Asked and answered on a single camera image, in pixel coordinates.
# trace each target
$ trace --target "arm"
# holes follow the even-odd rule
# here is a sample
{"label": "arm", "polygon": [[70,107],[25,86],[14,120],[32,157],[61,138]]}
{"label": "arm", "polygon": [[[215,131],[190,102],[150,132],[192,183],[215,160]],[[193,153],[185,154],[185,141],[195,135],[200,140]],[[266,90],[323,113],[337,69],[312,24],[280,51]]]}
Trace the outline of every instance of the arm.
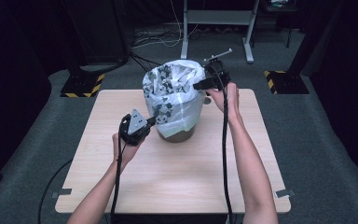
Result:
{"label": "arm", "polygon": [[[207,90],[223,111],[223,93]],[[239,92],[234,83],[227,85],[228,125],[234,144],[238,175],[245,202],[244,224],[278,223],[269,177],[239,110]]]}
{"label": "arm", "polygon": [[[113,134],[112,139],[114,146],[114,159],[112,163],[101,180],[77,206],[75,212],[69,218],[68,223],[99,223],[101,221],[101,217],[109,202],[116,181],[118,134]],[[127,164],[133,159],[141,144],[136,147],[126,146],[126,149],[123,152],[121,171],[123,171]]]}

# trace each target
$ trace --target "hand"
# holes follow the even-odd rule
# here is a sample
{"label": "hand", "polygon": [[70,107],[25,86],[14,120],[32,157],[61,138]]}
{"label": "hand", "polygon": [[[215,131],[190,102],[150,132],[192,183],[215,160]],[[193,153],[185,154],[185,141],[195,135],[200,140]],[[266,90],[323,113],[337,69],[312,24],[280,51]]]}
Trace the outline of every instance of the hand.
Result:
{"label": "hand", "polygon": [[[226,86],[227,91],[227,105],[228,105],[228,120],[240,118],[240,93],[237,85],[233,82],[229,82]],[[217,107],[223,112],[224,111],[224,95],[222,91],[215,89],[208,89],[208,92]]]}
{"label": "hand", "polygon": [[122,155],[122,163],[121,163],[121,170],[124,169],[124,167],[135,157],[136,152],[138,151],[139,147],[141,146],[141,144],[143,143],[140,142],[138,144],[138,146],[131,146],[131,145],[126,145],[126,143],[124,142],[123,139],[121,140],[121,147],[122,148],[118,148],[118,133],[114,133],[112,135],[112,140],[113,140],[113,149],[114,149],[114,157],[113,157],[113,162],[117,162],[117,158],[118,158],[118,151],[119,150],[123,150],[123,155]]}

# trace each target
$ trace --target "light wood tabletop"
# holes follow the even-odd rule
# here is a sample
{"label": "light wood tabletop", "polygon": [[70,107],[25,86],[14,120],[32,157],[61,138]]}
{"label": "light wood tabletop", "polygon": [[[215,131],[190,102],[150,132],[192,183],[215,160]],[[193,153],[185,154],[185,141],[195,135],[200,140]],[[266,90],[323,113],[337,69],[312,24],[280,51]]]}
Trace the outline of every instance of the light wood tabletop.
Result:
{"label": "light wood tabletop", "polygon": [[[136,108],[149,118],[142,90],[100,91],[74,160],[62,186],[71,189],[56,203],[59,213],[72,213],[101,179],[113,158],[112,134],[121,119]],[[245,126],[266,167],[272,190],[285,189],[255,94],[240,90]],[[121,175],[118,214],[227,213],[222,162],[223,113],[213,100],[204,105],[194,135],[182,143],[158,136],[155,127]],[[227,130],[228,191],[234,213],[244,213],[232,139]],[[110,212],[113,193],[105,212]],[[287,197],[274,197],[278,213],[291,208]]]}

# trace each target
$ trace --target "gray carpet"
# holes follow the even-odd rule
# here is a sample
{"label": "gray carpet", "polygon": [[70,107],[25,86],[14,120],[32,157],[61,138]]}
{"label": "gray carpet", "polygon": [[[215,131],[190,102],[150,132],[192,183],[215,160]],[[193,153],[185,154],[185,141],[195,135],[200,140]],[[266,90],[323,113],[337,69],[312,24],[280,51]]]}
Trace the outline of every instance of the gray carpet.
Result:
{"label": "gray carpet", "polygon": [[[188,59],[202,63],[204,58],[233,49],[220,59],[240,88],[255,91],[285,186],[296,192],[290,198],[291,211],[279,215],[281,223],[358,223],[358,168],[332,131],[309,78],[302,77],[310,94],[274,95],[264,77],[265,70],[286,70],[290,66],[303,35],[294,31],[289,49],[285,47],[286,32],[260,31],[256,37],[253,64],[245,61],[238,34],[190,40]],[[171,48],[154,44],[133,52],[166,63],[179,59],[181,46],[181,42]],[[144,75],[144,69],[130,59],[106,74],[101,89],[141,89]],[[48,181],[75,155],[95,97],[61,98],[60,90],[67,78],[67,71],[49,77],[52,93],[48,103],[2,170],[0,223],[37,223]],[[65,166],[48,188],[42,223],[65,223],[69,217],[55,211],[57,199],[51,198],[61,188],[68,169],[69,165]]]}

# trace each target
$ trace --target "white plastic bag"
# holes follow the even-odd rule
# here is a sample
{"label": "white plastic bag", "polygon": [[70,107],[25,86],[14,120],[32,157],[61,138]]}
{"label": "white plastic bag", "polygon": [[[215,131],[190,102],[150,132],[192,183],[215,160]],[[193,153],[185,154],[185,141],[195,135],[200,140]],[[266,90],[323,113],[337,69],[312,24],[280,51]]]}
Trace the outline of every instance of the white plastic bag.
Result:
{"label": "white plastic bag", "polygon": [[188,132],[199,121],[206,93],[194,90],[193,84],[203,79],[203,67],[190,60],[165,63],[145,74],[147,110],[165,138]]}

